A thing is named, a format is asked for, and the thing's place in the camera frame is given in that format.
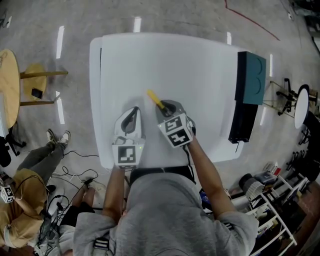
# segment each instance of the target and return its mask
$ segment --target person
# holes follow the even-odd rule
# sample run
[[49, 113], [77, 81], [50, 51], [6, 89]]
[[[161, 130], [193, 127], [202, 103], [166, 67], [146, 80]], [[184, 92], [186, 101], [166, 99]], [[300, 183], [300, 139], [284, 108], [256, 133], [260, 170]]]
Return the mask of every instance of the person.
[[[203, 211], [195, 184], [185, 175], [150, 173], [131, 181], [122, 216], [125, 170], [114, 168], [102, 214], [81, 213], [75, 227], [73, 255], [249, 255], [258, 221], [237, 212], [220, 176], [197, 138], [188, 145], [213, 216]], [[98, 242], [107, 240], [105, 253]]]
[[73, 255], [73, 240], [74, 232], [77, 223], [77, 218], [80, 213], [94, 213], [92, 206], [94, 203], [96, 190], [93, 187], [84, 185], [74, 196], [72, 205], [63, 217], [60, 226], [59, 234], [55, 245], [49, 251], [47, 256], [72, 256]]
[[46, 135], [47, 144], [32, 150], [12, 178], [15, 181], [11, 186], [15, 200], [0, 203], [0, 247], [25, 246], [43, 223], [40, 213], [47, 200], [46, 184], [63, 158], [71, 138], [69, 131], [65, 131], [59, 141], [50, 129]]

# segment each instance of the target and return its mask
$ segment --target black device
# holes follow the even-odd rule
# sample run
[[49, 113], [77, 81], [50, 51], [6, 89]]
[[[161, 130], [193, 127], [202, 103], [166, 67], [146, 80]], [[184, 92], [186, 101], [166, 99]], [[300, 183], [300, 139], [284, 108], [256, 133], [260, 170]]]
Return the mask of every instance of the black device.
[[38, 90], [36, 88], [32, 88], [32, 91], [31, 91], [31, 95], [38, 98], [38, 99], [42, 99], [42, 96], [43, 96], [43, 91], [41, 90]]

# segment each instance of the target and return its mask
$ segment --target gray floor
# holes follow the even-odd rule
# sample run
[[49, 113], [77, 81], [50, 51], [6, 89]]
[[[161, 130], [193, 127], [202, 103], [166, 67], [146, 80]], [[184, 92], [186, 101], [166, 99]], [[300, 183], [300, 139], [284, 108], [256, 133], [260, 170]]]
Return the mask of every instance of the gray floor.
[[[282, 1], [289, 8], [287, 1]], [[132, 32], [135, 17], [142, 19], [142, 32], [183, 34], [224, 43], [229, 32], [233, 45], [267, 59], [267, 74], [270, 54], [273, 55], [273, 77], [268, 76], [268, 81], [282, 84], [283, 78], [288, 77], [293, 89], [302, 84], [319, 89], [319, 54], [301, 17], [293, 15], [291, 21], [279, 0], [229, 0], [228, 6], [261, 24], [279, 40], [226, 9], [224, 0], [4, 0], [0, 10], [7, 8], [12, 22], [8, 29], [0, 30], [0, 49], [14, 51], [21, 71], [30, 63], [40, 62], [47, 70], [69, 72], [51, 79], [45, 93], [45, 98], [52, 100], [56, 91], [61, 93], [64, 125], [60, 124], [56, 104], [20, 108], [18, 132], [28, 143], [23, 151], [44, 145], [45, 131], [51, 128], [57, 134], [71, 132], [68, 150], [85, 155], [98, 153], [90, 103], [89, 44], [103, 35]], [[56, 59], [60, 26], [64, 26], [64, 37], [61, 58]], [[251, 140], [241, 156], [216, 164], [226, 188], [235, 187], [246, 173], [260, 172], [268, 161], [282, 166], [293, 150], [300, 149], [300, 131], [294, 128], [292, 118], [267, 109], [260, 125], [263, 109], [258, 109]], [[6, 170], [14, 173], [27, 153], [13, 156]], [[62, 172], [62, 166], [71, 173], [80, 174], [89, 168], [106, 173], [96, 157], [70, 154], [61, 161], [57, 172]], [[108, 177], [101, 175], [98, 181], [105, 183]]]

